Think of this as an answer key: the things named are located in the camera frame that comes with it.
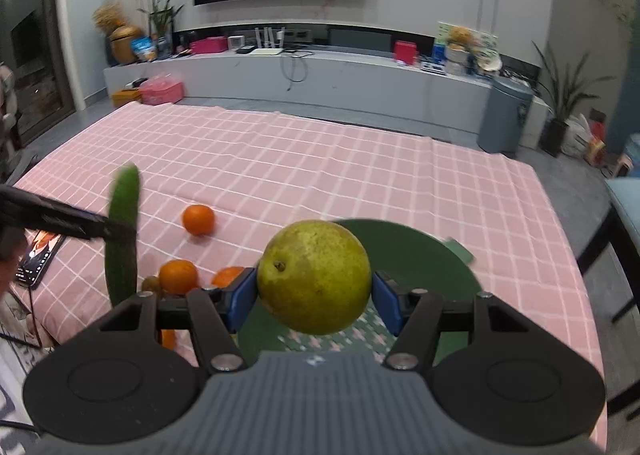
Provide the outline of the large orange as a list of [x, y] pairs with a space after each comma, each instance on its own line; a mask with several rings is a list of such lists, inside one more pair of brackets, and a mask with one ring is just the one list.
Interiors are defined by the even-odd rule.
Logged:
[[188, 260], [166, 262], [158, 272], [158, 280], [165, 293], [175, 296], [184, 296], [192, 289], [200, 287], [198, 269]]

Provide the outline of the small orange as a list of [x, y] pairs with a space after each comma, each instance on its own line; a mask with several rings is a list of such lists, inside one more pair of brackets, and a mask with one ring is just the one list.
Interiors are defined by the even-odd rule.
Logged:
[[215, 230], [216, 215], [205, 204], [191, 204], [181, 215], [183, 228], [192, 236], [210, 235]]
[[160, 343], [165, 349], [174, 351], [176, 347], [176, 332], [172, 329], [162, 329], [160, 331]]

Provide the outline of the brown longan fruit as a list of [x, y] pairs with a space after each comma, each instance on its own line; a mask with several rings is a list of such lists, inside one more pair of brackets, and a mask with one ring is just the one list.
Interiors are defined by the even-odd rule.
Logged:
[[164, 297], [164, 290], [157, 276], [148, 276], [143, 279], [140, 290], [142, 293], [154, 293], [158, 299]]

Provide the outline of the yellow green pear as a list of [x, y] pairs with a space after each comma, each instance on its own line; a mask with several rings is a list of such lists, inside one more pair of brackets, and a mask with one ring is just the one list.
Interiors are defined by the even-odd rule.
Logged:
[[283, 227], [257, 267], [262, 305], [282, 325], [307, 335], [352, 325], [367, 308], [371, 287], [366, 249], [351, 231], [329, 221]]

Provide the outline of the green cucumber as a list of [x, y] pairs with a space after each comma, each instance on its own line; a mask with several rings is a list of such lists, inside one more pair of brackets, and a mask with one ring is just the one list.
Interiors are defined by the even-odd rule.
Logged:
[[140, 193], [140, 171], [127, 163], [115, 175], [107, 213], [108, 219], [118, 224], [104, 246], [105, 282], [113, 307], [137, 292]]

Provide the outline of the green colander bowl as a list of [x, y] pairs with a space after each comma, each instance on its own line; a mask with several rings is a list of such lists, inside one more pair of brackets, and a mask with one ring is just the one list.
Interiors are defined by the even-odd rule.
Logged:
[[[403, 290], [422, 288], [447, 301], [461, 302], [472, 300], [480, 291], [480, 282], [470, 267], [472, 253], [453, 239], [440, 241], [411, 227], [381, 220], [348, 219], [340, 224], [367, 250], [372, 269], [390, 275]], [[236, 335], [236, 343], [250, 364], [267, 351], [364, 353], [382, 362], [394, 342], [374, 305], [368, 305], [344, 331], [313, 336], [282, 326], [257, 301]]]

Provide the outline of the smartphone with video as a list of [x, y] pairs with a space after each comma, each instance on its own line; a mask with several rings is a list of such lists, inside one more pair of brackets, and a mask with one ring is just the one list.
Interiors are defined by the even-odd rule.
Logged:
[[45, 231], [35, 233], [18, 264], [14, 281], [23, 287], [36, 289], [63, 243], [62, 235]]

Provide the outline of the pink checked tablecloth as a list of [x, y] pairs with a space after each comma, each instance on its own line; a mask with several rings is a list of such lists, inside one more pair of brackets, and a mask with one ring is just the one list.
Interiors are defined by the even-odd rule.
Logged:
[[[204, 274], [224, 261], [257, 260], [258, 246], [285, 223], [304, 218], [388, 218], [437, 237], [462, 238], [477, 253], [474, 274], [487, 288], [525, 311], [579, 354], [602, 364], [584, 283], [570, 247], [534, 170], [500, 155], [433, 141], [428, 137], [344, 126], [266, 112], [213, 107], [130, 103], [72, 137], [18, 181], [18, 187], [101, 209], [110, 175], [132, 161], [142, 172], [141, 250], [149, 260], [189, 257]], [[191, 244], [179, 231], [186, 204], [210, 204], [221, 217], [221, 231], [210, 244]], [[63, 246], [60, 265], [38, 289], [52, 335], [66, 339], [77, 327], [106, 310], [104, 279], [93, 274], [98, 246], [72, 241]], [[381, 413], [397, 417], [363, 428], [356, 418], [330, 416], [325, 401], [311, 412], [320, 425], [308, 435], [292, 433], [294, 419], [306, 419], [302, 405], [280, 415], [259, 416], [247, 438], [221, 415], [220, 427], [198, 407], [195, 423], [171, 427], [141, 454], [231, 454], [227, 432], [240, 433], [239, 454], [603, 454], [591, 439], [558, 447], [500, 446], [480, 441], [436, 412], [425, 426], [409, 428], [400, 447], [399, 432], [416, 413], [397, 406]]]

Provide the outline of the yellow box on floor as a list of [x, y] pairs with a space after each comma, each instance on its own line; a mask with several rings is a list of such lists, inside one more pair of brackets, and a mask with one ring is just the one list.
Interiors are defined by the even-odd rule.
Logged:
[[141, 102], [142, 93], [138, 89], [121, 89], [111, 95], [111, 100], [113, 106], [119, 108], [131, 102]]

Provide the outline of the golden vase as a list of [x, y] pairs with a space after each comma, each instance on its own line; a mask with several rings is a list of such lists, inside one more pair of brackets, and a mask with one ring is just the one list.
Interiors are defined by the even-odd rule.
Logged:
[[144, 32], [140, 27], [122, 25], [117, 27], [110, 35], [111, 50], [114, 59], [121, 65], [129, 65], [137, 60], [132, 50], [133, 40], [142, 38]]

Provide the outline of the pink storage basket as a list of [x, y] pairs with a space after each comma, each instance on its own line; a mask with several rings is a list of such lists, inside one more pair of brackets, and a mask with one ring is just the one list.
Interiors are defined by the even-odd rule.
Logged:
[[181, 79], [173, 74], [160, 74], [139, 86], [142, 102], [146, 105], [175, 104], [184, 97]]

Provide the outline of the white tv cabinet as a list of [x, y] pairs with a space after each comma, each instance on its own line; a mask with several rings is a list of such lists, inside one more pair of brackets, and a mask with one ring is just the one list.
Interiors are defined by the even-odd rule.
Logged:
[[107, 68], [108, 93], [173, 74], [184, 98], [449, 138], [480, 132], [490, 82], [433, 74], [389, 57], [322, 51], [276, 56], [224, 52]]

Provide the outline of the grey trash bin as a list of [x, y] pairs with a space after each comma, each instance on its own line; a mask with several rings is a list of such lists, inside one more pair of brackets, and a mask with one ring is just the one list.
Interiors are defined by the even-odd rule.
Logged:
[[529, 86], [495, 77], [477, 135], [478, 147], [489, 154], [513, 157], [518, 151], [533, 97]]

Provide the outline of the small plant in vase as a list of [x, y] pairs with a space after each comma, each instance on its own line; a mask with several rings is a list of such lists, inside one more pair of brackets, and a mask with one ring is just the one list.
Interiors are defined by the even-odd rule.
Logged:
[[174, 0], [151, 0], [149, 8], [138, 8], [138, 11], [148, 18], [156, 59], [166, 59], [174, 55], [172, 38], [176, 18], [182, 10], [183, 5], [175, 6]]

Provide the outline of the white plastic bag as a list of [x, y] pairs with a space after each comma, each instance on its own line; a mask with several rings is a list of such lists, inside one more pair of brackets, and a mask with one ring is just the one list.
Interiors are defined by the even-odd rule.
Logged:
[[585, 159], [599, 145], [600, 140], [592, 134], [589, 121], [582, 114], [568, 117], [566, 124], [561, 152], [570, 157]]

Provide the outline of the pink box on cabinet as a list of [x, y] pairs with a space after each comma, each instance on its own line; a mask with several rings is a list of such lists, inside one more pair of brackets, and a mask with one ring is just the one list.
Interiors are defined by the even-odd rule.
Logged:
[[223, 53], [228, 48], [226, 37], [208, 37], [190, 43], [190, 50], [194, 55]]

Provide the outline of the red box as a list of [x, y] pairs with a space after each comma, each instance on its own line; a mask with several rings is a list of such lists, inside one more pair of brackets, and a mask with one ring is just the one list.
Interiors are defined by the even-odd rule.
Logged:
[[418, 58], [418, 47], [414, 42], [398, 40], [394, 44], [394, 59], [397, 63], [413, 66]]

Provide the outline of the potted long leaf plant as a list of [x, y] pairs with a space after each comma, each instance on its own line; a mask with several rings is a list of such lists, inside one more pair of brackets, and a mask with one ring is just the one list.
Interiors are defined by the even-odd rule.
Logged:
[[537, 85], [548, 95], [552, 112], [551, 119], [542, 132], [539, 146], [548, 155], [558, 157], [568, 129], [567, 120], [570, 115], [580, 103], [586, 100], [597, 100], [600, 97], [599, 94], [590, 92], [593, 85], [612, 81], [615, 77], [612, 74], [592, 78], [584, 75], [585, 66], [590, 59], [590, 51], [585, 51], [576, 64], [566, 63], [564, 69], [561, 69], [552, 48], [543, 52], [535, 41], [533, 41], [533, 47], [548, 79], [547, 82], [539, 80]]

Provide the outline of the white wifi router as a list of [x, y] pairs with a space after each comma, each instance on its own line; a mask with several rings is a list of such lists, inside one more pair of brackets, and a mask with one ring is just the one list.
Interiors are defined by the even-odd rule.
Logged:
[[276, 56], [284, 51], [285, 28], [275, 30], [272, 27], [255, 28], [255, 48], [252, 54]]

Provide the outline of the teddy bear toy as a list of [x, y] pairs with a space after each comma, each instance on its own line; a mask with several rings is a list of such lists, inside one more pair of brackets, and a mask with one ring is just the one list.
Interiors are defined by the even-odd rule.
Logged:
[[469, 28], [452, 26], [447, 36], [447, 45], [469, 50], [476, 43], [475, 32]]

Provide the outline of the black chair frame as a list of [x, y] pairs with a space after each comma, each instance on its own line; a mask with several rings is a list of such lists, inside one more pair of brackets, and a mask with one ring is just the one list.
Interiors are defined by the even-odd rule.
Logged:
[[613, 415], [639, 416], [639, 247], [611, 207], [577, 258], [587, 285]]

